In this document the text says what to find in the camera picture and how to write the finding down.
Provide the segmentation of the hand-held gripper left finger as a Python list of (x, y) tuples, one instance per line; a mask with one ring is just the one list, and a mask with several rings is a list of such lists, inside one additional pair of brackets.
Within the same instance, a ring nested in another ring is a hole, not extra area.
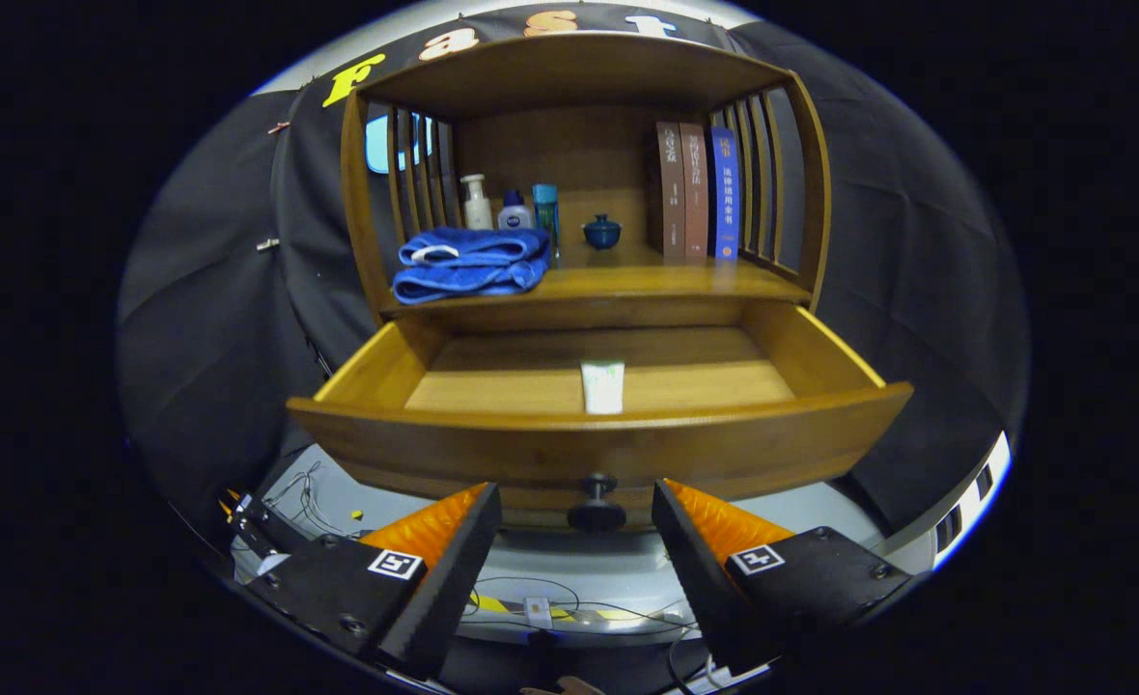
[(246, 584), (330, 651), (439, 677), (502, 520), (495, 483), (442, 498), (362, 540), (322, 534), (274, 554)]

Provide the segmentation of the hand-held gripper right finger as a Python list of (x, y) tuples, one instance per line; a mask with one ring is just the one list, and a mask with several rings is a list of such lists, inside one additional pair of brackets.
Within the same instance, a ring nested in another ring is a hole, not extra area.
[(736, 676), (821, 651), (913, 589), (828, 525), (790, 532), (671, 479), (653, 485), (653, 522), (711, 655)]

